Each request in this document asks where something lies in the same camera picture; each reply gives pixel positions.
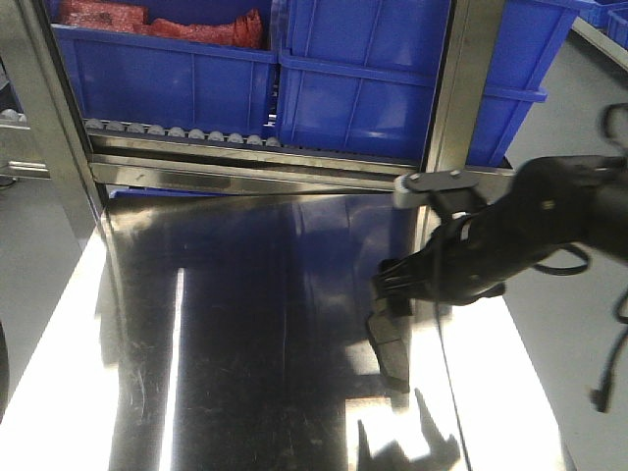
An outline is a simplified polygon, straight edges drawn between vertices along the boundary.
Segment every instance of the reflective metal surface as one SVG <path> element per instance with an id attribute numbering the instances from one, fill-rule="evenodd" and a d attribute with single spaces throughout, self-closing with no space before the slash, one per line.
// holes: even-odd
<path id="1" fill-rule="evenodd" d="M 89 142 L 42 2 L 0 2 L 0 55 L 71 227 L 86 240 L 105 195 L 87 167 Z"/>
<path id="2" fill-rule="evenodd" d="M 32 131 L 27 125 L 0 120 L 0 173 L 5 172 L 11 160 L 43 162 Z"/>
<path id="3" fill-rule="evenodd" d="M 295 166 L 335 169 L 365 174 L 399 175 L 412 172 L 416 166 L 406 162 L 394 162 L 367 155 L 323 152 L 313 149 L 299 150 L 285 147 L 259 147 L 246 144 L 198 141 L 180 137 L 143 136 L 112 131 L 88 130 L 94 151 L 101 154 L 134 155 L 137 157 L 190 156 L 196 161 L 224 162 L 227 165 L 248 163 L 257 166 Z"/>
<path id="4" fill-rule="evenodd" d="M 449 41 L 442 65 L 424 172 L 462 169 L 482 102 L 505 0 L 452 2 Z"/>
<path id="5" fill-rule="evenodd" d="M 390 195 L 119 198 L 103 227 L 0 426 L 0 469 L 458 471 L 464 443 L 474 469 L 564 469 L 501 300 L 444 316 L 445 355 L 417 303 L 396 320 L 412 391 L 383 386 L 368 281 L 416 237 Z"/>
<path id="6" fill-rule="evenodd" d="M 100 183 L 213 190 L 226 194 L 392 191 L 391 175 L 284 166 L 251 168 L 150 158 L 92 156 L 94 178 Z"/>

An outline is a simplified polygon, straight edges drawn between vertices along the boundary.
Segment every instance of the metal post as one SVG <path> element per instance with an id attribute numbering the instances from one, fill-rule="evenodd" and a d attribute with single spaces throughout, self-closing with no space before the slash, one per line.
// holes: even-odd
<path id="1" fill-rule="evenodd" d="M 461 169 L 469 153 L 505 0 L 453 0 L 424 172 Z"/>
<path id="2" fill-rule="evenodd" d="M 40 0 L 0 2 L 0 56 L 70 225 L 87 240 L 106 196 L 89 170 L 90 144 Z"/>

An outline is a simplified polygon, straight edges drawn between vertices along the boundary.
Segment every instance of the stainless steel frame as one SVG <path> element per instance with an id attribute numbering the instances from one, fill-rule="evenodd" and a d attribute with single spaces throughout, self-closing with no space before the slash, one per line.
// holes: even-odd
<path id="1" fill-rule="evenodd" d="M 87 240 L 105 193 L 87 165 L 89 141 L 43 5 L 37 0 L 3 1 L 0 19 L 0 55 L 28 115 L 32 140 L 77 239 Z"/>
<path id="2" fill-rule="evenodd" d="M 464 166 L 503 0 L 452 5 L 427 171 Z M 0 123 L 0 174 L 51 178 L 78 238 L 102 210 L 104 184 L 237 194 L 391 191 L 394 177 L 415 170 L 337 153 L 87 134 L 48 23 L 39 0 L 0 4 L 0 56 L 28 116 L 27 125 Z"/>

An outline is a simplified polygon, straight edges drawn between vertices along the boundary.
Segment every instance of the robotic arm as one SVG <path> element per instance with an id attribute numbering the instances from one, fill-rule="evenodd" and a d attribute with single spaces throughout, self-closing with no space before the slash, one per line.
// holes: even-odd
<path id="1" fill-rule="evenodd" d="M 606 110 L 608 118 L 617 107 Z M 421 251 L 402 260 L 385 260 L 372 280 L 373 313 L 367 320 L 369 340 L 389 386 L 407 391 L 407 353 L 391 318 L 409 315 L 408 299 L 465 305 L 481 297 L 502 295 L 505 280 L 535 267 L 554 275 L 574 275 L 588 268 L 589 257 L 571 245 L 581 242 L 628 261 L 628 159 L 626 157 L 545 157 L 525 165 L 515 176 L 510 192 L 487 205 L 473 188 L 469 174 L 415 174 L 398 182 L 405 207 L 429 204 L 442 224 Z M 580 257 L 585 264 L 552 268 L 539 262 L 559 249 Z M 622 314 L 628 291 L 617 303 Z M 601 386 L 592 393 L 600 412 L 608 409 L 613 368 L 628 327 L 611 350 Z"/>
<path id="2" fill-rule="evenodd" d="M 433 206 L 447 205 L 446 193 L 430 193 L 428 201 L 437 199 Z M 438 212 L 445 221 L 423 250 L 383 264 L 374 279 L 380 297 L 464 305 L 501 295 L 505 280 L 570 242 L 628 261 L 624 157 L 536 159 L 521 169 L 510 192 L 495 204 L 457 219 Z"/>

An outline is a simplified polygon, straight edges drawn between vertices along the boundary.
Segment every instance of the black cable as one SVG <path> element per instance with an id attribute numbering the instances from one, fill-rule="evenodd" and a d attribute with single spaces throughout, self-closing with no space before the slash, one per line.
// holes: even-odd
<path id="1" fill-rule="evenodd" d="M 0 323 L 0 422 L 9 403 L 9 354 L 7 343 Z"/>
<path id="2" fill-rule="evenodd" d="M 562 247 L 562 250 L 565 252 L 569 252 L 572 255 L 575 255 L 580 260 L 582 260 L 581 265 L 576 265 L 574 267 L 549 267 L 547 265 L 542 265 L 537 263 L 532 266 L 535 270 L 541 273 L 545 273 L 546 275 L 552 275 L 555 277 L 571 277 L 573 275 L 579 275 L 581 273 L 586 272 L 591 266 L 591 257 L 589 254 L 585 252 L 582 248 L 577 247 L 572 243 L 568 243 Z"/>
<path id="3" fill-rule="evenodd" d="M 627 301 L 628 288 L 615 303 L 614 317 L 618 322 L 628 326 L 628 317 L 622 314 L 626 307 Z M 612 395 L 612 390 L 614 386 L 615 366 L 617 364 L 617 360 L 619 359 L 619 354 L 621 353 L 621 350 L 623 349 L 627 340 L 628 327 L 626 327 L 619 335 L 619 337 L 615 341 L 615 344 L 612 346 L 610 353 L 608 354 L 602 378 L 600 379 L 600 387 L 596 390 L 591 391 L 591 402 L 595 405 L 597 412 L 608 411 L 608 408 L 610 406 L 610 396 Z"/>

